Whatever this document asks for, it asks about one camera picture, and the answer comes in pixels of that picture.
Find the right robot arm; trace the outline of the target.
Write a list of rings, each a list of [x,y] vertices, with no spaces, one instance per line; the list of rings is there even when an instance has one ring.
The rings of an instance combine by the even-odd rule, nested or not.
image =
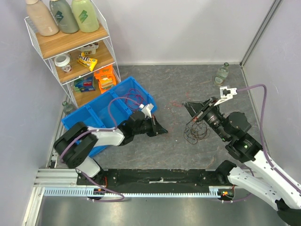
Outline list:
[[[244,113],[232,112],[227,117],[220,112],[217,98],[204,102],[183,102],[193,122],[204,121],[222,139],[229,154],[255,170],[262,179],[248,176],[230,161],[224,161],[215,174],[216,182],[229,182],[256,195],[277,211],[290,226],[301,224],[301,185],[289,176],[272,158],[264,153],[262,145],[248,134],[251,124]]]

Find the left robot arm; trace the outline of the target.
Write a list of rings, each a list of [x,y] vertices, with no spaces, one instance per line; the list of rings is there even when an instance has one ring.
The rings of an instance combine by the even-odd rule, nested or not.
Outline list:
[[[93,185],[103,181],[102,168],[89,153],[98,146],[123,146],[132,142],[136,135],[149,137],[167,134],[151,113],[135,111],[116,128],[94,128],[78,122],[54,143],[54,149],[70,169],[77,169]]]

